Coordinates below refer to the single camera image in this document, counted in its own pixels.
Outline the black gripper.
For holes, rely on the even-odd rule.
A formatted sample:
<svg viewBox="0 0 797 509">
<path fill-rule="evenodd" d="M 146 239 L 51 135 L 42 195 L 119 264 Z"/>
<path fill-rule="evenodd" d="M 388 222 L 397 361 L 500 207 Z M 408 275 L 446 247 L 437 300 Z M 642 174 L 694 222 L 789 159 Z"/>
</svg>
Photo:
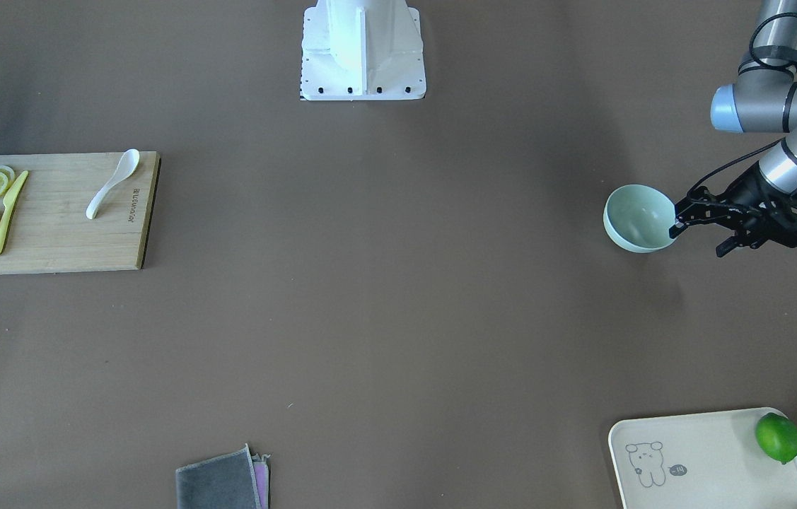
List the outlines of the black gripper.
<svg viewBox="0 0 797 509">
<path fill-rule="evenodd" d="M 728 185 L 719 201 L 692 197 L 679 200 L 674 205 L 669 238 L 678 238 L 690 226 L 725 221 L 733 235 L 719 245 L 721 250 L 757 249 L 769 241 L 797 247 L 797 197 L 773 187 L 763 176 L 760 164 L 754 163 Z M 731 213 L 731 207 L 740 212 Z"/>
</svg>

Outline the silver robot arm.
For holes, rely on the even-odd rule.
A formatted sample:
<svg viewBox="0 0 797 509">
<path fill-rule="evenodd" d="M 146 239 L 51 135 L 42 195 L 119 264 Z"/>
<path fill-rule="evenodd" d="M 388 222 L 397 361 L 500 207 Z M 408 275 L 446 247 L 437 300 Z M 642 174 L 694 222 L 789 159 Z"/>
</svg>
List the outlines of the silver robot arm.
<svg viewBox="0 0 797 509">
<path fill-rule="evenodd" d="M 764 1 L 734 83 L 711 101 L 711 123 L 735 133 L 779 133 L 715 194 L 696 182 L 674 206 L 670 238 L 703 223 L 731 230 L 718 257 L 766 242 L 797 246 L 797 1 Z"/>
</svg>

